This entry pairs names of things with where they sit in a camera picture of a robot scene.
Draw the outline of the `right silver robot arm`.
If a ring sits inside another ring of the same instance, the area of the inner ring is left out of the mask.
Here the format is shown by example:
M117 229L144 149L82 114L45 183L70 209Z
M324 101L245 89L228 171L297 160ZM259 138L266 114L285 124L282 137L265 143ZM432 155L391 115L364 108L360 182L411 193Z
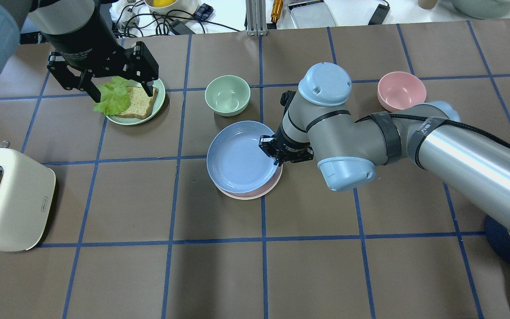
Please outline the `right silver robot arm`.
M409 158L510 231L509 143L461 123L443 101L355 120L346 107L351 92L342 67L316 63L283 95L281 124L260 137L260 149L276 165L316 160L332 191L364 186L377 166Z

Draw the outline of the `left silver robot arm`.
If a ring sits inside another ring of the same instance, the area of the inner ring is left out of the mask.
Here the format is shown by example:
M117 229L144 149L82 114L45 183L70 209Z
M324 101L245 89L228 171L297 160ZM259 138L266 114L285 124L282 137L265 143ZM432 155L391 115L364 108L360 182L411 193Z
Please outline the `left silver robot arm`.
M30 20L54 46L48 70L63 89L101 99L93 78L119 76L154 94L158 63L143 42L125 49L101 16L100 0L0 0L0 74L20 43Z

